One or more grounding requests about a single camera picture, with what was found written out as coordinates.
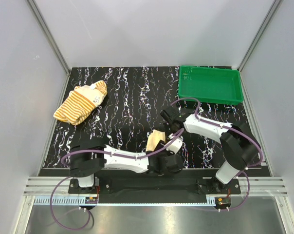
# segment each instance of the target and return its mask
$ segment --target metal floor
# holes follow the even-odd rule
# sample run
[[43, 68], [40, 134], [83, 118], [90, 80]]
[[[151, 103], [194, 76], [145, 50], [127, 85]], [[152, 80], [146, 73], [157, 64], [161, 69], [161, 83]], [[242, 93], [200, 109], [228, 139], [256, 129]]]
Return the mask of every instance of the metal floor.
[[[242, 201], [233, 197], [233, 206]], [[75, 211], [63, 216], [73, 206], [55, 206], [59, 221], [71, 228], [81, 227], [87, 214]], [[92, 209], [94, 225], [80, 234], [285, 234], [273, 197], [250, 197], [238, 210], [218, 213], [211, 207], [120, 207], [99, 206]], [[53, 223], [49, 206], [33, 206], [27, 234], [66, 234]]]

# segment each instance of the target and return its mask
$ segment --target sock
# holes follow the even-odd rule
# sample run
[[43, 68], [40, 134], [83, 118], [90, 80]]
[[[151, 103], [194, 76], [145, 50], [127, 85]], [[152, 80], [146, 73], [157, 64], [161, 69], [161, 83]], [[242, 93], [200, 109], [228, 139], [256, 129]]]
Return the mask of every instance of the sock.
[[153, 130], [148, 137], [146, 151], [154, 151], [160, 140], [165, 142], [165, 133]]
[[107, 95], [106, 83], [101, 80], [91, 86], [76, 86], [63, 104], [55, 111], [54, 118], [78, 125], [83, 122]]

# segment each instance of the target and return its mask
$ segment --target black marble surface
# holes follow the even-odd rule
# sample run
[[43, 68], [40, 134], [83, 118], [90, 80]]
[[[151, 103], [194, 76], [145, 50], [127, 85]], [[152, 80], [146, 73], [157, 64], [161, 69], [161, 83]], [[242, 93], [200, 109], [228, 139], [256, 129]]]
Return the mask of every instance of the black marble surface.
[[[101, 106], [80, 125], [57, 121], [44, 168], [63, 168], [60, 158], [79, 141], [107, 137], [109, 145], [142, 152], [153, 129], [164, 131], [160, 111], [176, 100], [179, 67], [91, 67], [73, 68], [64, 99], [77, 85], [104, 80], [108, 95]], [[179, 108], [194, 108], [182, 102]], [[223, 122], [248, 122], [242, 104], [237, 106], [202, 103], [200, 115]], [[184, 133], [186, 168], [218, 168], [223, 162], [221, 145], [206, 137]]]

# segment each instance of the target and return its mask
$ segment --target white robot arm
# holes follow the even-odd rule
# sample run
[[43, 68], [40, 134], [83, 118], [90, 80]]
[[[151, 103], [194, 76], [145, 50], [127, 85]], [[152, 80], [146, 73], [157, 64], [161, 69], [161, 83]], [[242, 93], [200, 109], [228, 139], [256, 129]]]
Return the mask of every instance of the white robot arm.
[[[222, 144], [226, 161], [217, 171], [215, 176], [222, 184], [229, 183], [231, 179], [235, 177], [239, 171], [244, 170], [247, 164], [258, 154], [256, 147], [247, 139], [239, 137], [237, 134], [222, 127], [227, 126], [239, 129], [239, 131], [245, 133], [256, 142], [250, 128], [245, 123], [222, 123], [203, 117], [200, 117], [200, 120], [202, 121], [198, 121], [194, 114], [179, 113], [179, 111], [173, 107], [168, 107], [163, 110], [161, 116], [169, 124], [172, 132], [184, 128], [189, 133], [199, 134]], [[206, 123], [204, 120], [216, 123], [217, 126]], [[179, 137], [166, 149], [166, 151], [150, 157], [142, 157], [147, 154], [145, 152], [133, 153], [121, 151], [114, 149], [109, 145], [104, 145], [102, 150], [110, 152], [111, 154], [103, 154], [102, 159], [104, 163], [102, 163], [101, 167], [131, 170], [136, 173], [156, 172], [161, 174], [164, 171], [178, 172], [184, 167], [183, 158], [178, 154], [182, 144], [183, 139]], [[81, 187], [86, 187], [86, 185], [89, 186], [92, 183], [90, 179], [87, 180], [81, 178], [81, 176], [78, 180]]]

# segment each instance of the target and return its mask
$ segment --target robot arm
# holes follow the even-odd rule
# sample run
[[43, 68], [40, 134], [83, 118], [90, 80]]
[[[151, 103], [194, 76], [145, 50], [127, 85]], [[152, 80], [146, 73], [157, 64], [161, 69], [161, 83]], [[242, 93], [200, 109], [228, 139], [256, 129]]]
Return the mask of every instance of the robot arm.
[[189, 133], [208, 137], [222, 145], [226, 161], [216, 173], [216, 178], [222, 184], [228, 184], [239, 171], [243, 171], [258, 155], [256, 147], [247, 139], [223, 128], [223, 126], [235, 128], [258, 144], [251, 133], [251, 129], [244, 122], [236, 122], [234, 124], [222, 123], [203, 117], [199, 117], [198, 120], [194, 114], [180, 113], [173, 107], [168, 107], [163, 110], [161, 116], [170, 125], [173, 132], [184, 127]]
[[[198, 121], [194, 114], [180, 113], [177, 109], [168, 107], [161, 111], [161, 116], [169, 124], [172, 132], [184, 128], [189, 133], [199, 134], [222, 144], [226, 161], [217, 171], [216, 179], [223, 185], [228, 184], [239, 171], [244, 170], [248, 163], [258, 154], [256, 147], [247, 139], [225, 128], [214, 126], [204, 121]], [[221, 126], [238, 129], [257, 142], [250, 128], [245, 123], [237, 122], [232, 124], [221, 123], [210, 119], [206, 120]], [[112, 154], [97, 154], [95, 159], [91, 159], [90, 154], [88, 154], [89, 156], [84, 155], [84, 159], [73, 157], [70, 164], [70, 174], [78, 178], [81, 187], [88, 187], [93, 183], [93, 180], [86, 178], [92, 177], [101, 168], [117, 168], [131, 170], [136, 173], [156, 173], [158, 175], [165, 172], [179, 172], [184, 167], [183, 157], [178, 154], [182, 144], [183, 139], [177, 138], [166, 151], [142, 159], [135, 158], [144, 156], [147, 153], [132, 153], [114, 149], [109, 145], [100, 145], [97, 149], [111, 152]], [[160, 142], [156, 150], [162, 148], [164, 145], [164, 142]], [[117, 154], [128, 156], [129, 158], [119, 157]]]

